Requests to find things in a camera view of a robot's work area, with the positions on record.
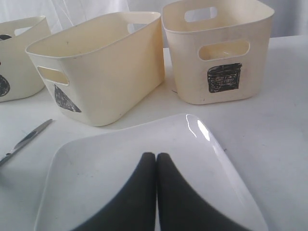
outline white table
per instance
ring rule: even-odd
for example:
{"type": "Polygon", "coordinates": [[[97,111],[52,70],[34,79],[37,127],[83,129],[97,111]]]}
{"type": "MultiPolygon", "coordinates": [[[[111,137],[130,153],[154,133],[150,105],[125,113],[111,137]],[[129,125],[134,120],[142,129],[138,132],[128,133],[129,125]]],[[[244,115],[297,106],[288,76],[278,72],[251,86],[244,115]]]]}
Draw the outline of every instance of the white table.
{"type": "Polygon", "coordinates": [[[175,92],[168,49],[166,81],[123,118],[94,128],[66,118],[47,90],[0,103],[0,154],[33,128],[56,121],[0,169],[0,230],[32,231],[55,152],[68,141],[178,113],[211,129],[258,203],[271,231],[308,230],[308,37],[270,41],[264,87],[253,98],[191,105],[175,92]]]}

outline plastic basket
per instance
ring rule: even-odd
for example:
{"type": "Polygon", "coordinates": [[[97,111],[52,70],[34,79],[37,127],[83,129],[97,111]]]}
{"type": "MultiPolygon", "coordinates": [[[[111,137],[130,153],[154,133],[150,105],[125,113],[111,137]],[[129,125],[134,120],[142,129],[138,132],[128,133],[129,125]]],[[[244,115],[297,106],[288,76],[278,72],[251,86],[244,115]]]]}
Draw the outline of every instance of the plastic basket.
{"type": "Polygon", "coordinates": [[[161,14],[106,14],[31,44],[26,52],[66,116],[115,122],[164,80],[161,14]],[[145,24],[129,33],[130,24],[145,24]]]}
{"type": "Polygon", "coordinates": [[[163,8],[178,95],[193,104],[251,97],[264,76],[274,10],[257,0],[183,0],[163,8]],[[188,11],[217,16],[187,22],[188,11]]]}
{"type": "Polygon", "coordinates": [[[45,16],[0,24],[0,102],[25,98],[39,92],[44,83],[39,77],[25,48],[50,35],[45,16]],[[30,27],[16,36],[21,28],[30,27]]]}

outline white backdrop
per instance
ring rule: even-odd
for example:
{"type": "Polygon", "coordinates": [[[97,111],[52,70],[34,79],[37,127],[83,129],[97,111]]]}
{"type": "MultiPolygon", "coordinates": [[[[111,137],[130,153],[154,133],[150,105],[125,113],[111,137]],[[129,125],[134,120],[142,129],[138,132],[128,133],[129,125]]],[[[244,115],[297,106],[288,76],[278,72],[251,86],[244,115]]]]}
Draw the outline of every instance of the white backdrop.
{"type": "MultiPolygon", "coordinates": [[[[52,33],[118,11],[159,11],[175,0],[0,0],[0,22],[47,16],[52,33]]],[[[261,0],[275,11],[272,37],[308,34],[308,0],[261,0]]]]}

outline white square plate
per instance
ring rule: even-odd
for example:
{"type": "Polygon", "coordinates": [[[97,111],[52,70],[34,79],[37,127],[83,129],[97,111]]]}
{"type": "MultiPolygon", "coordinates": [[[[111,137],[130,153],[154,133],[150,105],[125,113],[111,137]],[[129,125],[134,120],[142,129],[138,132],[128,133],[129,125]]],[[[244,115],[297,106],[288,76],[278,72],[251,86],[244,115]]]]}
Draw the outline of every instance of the white square plate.
{"type": "Polygon", "coordinates": [[[60,148],[35,231],[70,231],[86,221],[120,191],[144,152],[169,153],[183,177],[213,207],[250,230],[268,230],[215,137],[197,117],[181,114],[60,148]]]}

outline basket handle hole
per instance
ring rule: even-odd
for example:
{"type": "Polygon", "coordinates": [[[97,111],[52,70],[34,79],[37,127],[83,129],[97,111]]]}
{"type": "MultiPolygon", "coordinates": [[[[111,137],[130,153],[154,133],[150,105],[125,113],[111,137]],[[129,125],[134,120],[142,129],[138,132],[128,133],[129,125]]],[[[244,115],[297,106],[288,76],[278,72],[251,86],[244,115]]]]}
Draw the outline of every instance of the basket handle hole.
{"type": "Polygon", "coordinates": [[[66,75],[58,70],[38,66],[38,72],[43,79],[50,82],[62,84],[65,86],[68,86],[69,84],[66,75]]]}
{"type": "Polygon", "coordinates": [[[142,23],[129,23],[127,25],[127,31],[132,34],[134,32],[136,32],[137,30],[143,28],[144,26],[146,26],[146,24],[142,24],[142,23]]]}
{"type": "Polygon", "coordinates": [[[187,11],[185,13],[185,21],[188,23],[209,20],[217,16],[216,7],[207,7],[196,10],[187,11]]]}
{"type": "Polygon", "coordinates": [[[31,26],[25,27],[25,28],[16,29],[16,30],[14,31],[14,34],[15,34],[15,36],[19,36],[19,35],[21,35],[22,33],[24,33],[24,32],[26,32],[27,30],[29,30],[30,28],[31,28],[31,26]]]}
{"type": "Polygon", "coordinates": [[[201,47],[199,57],[204,61],[231,58],[245,55],[249,49],[250,43],[246,40],[222,42],[201,47]]]}

